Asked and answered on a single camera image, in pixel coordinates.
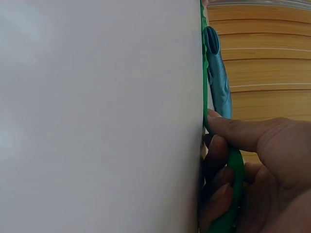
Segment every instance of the finger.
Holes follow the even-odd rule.
[[[216,111],[214,111],[212,109],[208,109],[207,114],[210,117],[222,117],[219,113],[217,113]]]
[[[209,3],[208,0],[202,0],[202,5],[203,5],[203,6],[207,6],[208,3]]]
[[[201,191],[201,202],[209,199],[220,187],[229,183],[232,185],[234,182],[234,170],[225,166],[221,169],[210,183],[207,183]]]
[[[213,136],[203,163],[203,173],[207,183],[226,165],[228,157],[227,142],[218,135]]]
[[[245,178],[244,180],[247,183],[253,183],[255,181],[255,177],[259,170],[262,168],[262,163],[245,163],[244,171],[245,171]]]
[[[207,232],[212,221],[223,215],[231,205],[233,199],[233,189],[229,183],[218,189],[208,200],[199,212],[200,232]]]
[[[208,116],[208,124],[214,134],[222,136],[229,144],[246,151],[259,152],[273,129],[278,132],[291,122],[286,118],[274,118],[260,122],[247,122]]]

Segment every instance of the white surface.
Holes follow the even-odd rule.
[[[195,232],[199,0],[0,5],[0,232]]]

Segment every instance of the skin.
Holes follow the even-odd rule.
[[[311,232],[311,122],[275,118],[243,122],[209,110],[214,136],[206,134],[207,182],[199,210],[200,232],[225,213],[232,200],[234,171],[225,164],[228,144],[256,152],[262,163],[245,164],[245,186],[236,233]]]

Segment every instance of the fingernail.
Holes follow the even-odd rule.
[[[210,198],[210,200],[216,200],[218,199],[219,197],[221,197],[225,192],[226,190],[229,188],[230,186],[230,183],[226,183],[224,184],[223,186],[221,186],[214,194],[213,196]]]

